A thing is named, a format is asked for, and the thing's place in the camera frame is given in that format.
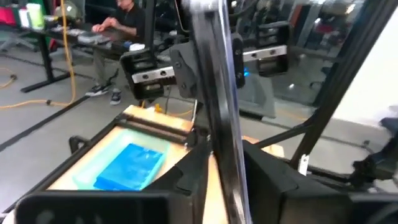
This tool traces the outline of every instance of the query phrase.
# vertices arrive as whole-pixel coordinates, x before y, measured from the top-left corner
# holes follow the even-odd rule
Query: white wall
[[[333,117],[377,126],[398,105],[398,9],[379,36]]]

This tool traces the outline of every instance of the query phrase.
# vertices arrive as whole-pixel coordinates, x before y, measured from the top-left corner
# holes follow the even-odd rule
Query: wooden board
[[[148,111],[136,106],[130,106],[125,111],[127,114],[137,116],[142,119],[148,119],[156,121],[161,124],[168,125],[173,128],[181,129],[189,132],[192,128],[190,121],[183,120],[181,118],[175,118],[164,114]],[[123,128],[114,128],[105,138],[103,138],[92,150],[87,152],[76,164],[74,164],[69,170],[67,170],[57,181],[55,181],[49,189],[52,190],[77,190],[77,186],[73,182],[73,175],[76,174],[82,167],[87,164],[102,148],[109,144]],[[248,141],[254,143],[257,139],[243,137]],[[264,151],[273,154],[275,156],[284,156],[284,151],[281,146],[271,146],[263,149]],[[188,153],[183,145],[171,143],[171,148],[167,154],[167,158],[157,174],[157,178],[165,174],[171,169],[183,156]],[[223,193],[221,189],[220,175],[218,173],[218,166],[215,157],[212,155],[209,158],[209,174],[208,174],[208,188],[205,202],[205,212],[203,217],[203,223],[219,224],[228,223],[227,214],[224,206]]]

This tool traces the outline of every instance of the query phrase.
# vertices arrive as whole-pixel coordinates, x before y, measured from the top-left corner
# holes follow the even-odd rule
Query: clear plastic container
[[[158,170],[161,168],[164,159],[169,151],[171,143],[169,141],[159,139],[138,131],[125,129],[116,136],[107,146],[105,146],[91,161],[89,161],[79,172],[73,175],[73,181],[77,185],[78,190],[94,190],[97,177],[109,166],[120,153],[134,144],[151,151],[159,152],[163,155],[163,159],[158,164]]]

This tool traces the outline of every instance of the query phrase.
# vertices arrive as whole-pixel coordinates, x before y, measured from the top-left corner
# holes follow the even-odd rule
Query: blue light
[[[244,77],[247,77],[247,76],[250,75],[250,72],[248,72],[248,69],[247,69],[247,68],[244,68],[243,71],[244,71],[244,73],[243,73],[243,76],[244,76]]]

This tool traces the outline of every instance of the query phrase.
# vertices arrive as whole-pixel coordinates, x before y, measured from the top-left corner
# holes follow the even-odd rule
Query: gray floor
[[[40,62],[39,54],[33,54],[25,50],[13,49],[9,54]],[[65,62],[62,61],[54,62],[53,65],[58,68],[66,68]],[[10,87],[0,90],[2,93],[0,105],[9,105],[38,98],[50,98],[57,101],[68,101],[70,99],[69,79],[24,94],[19,90],[24,86],[43,80],[44,69],[2,56],[0,56],[0,67],[7,67],[13,70],[19,77],[18,81]],[[93,69],[89,65],[77,65],[75,71],[93,76]],[[0,71],[0,74],[0,83],[7,82],[8,73]],[[93,80],[82,77],[78,77],[76,82],[78,96],[82,96],[93,84]],[[178,91],[173,89],[171,95],[178,97]],[[157,102],[164,105],[165,99],[161,98]],[[109,105],[108,95],[90,98],[67,114],[0,152],[0,210],[4,210],[17,200],[24,192],[43,179],[70,155],[67,144],[70,136],[79,134],[86,138],[93,137],[112,118],[132,103],[136,104],[137,101],[128,91],[124,92],[123,102],[117,106]],[[292,127],[302,122],[301,117],[308,117],[311,113],[310,108],[281,100],[275,103],[275,107],[277,118],[267,119],[267,123],[272,122]],[[183,113],[191,108],[192,103],[173,98],[169,101],[169,113]],[[3,126],[0,142],[8,140],[59,109],[45,105],[30,105],[0,110],[0,122]],[[242,132],[252,138],[264,139],[286,131],[285,128],[278,128],[267,123],[242,118]],[[360,139],[375,139],[372,142],[380,145],[385,143],[388,138],[388,135],[383,130],[367,129],[364,131],[361,126],[341,124],[339,121],[331,122],[324,135],[345,141],[352,140],[355,143],[359,143]],[[302,136],[297,136],[279,143],[284,147],[286,157],[292,156],[301,138]],[[363,159],[366,156],[367,152],[364,149],[321,139],[311,154],[310,163],[337,172],[351,172],[352,161]],[[379,185],[386,190],[397,191],[390,182],[380,183]]]

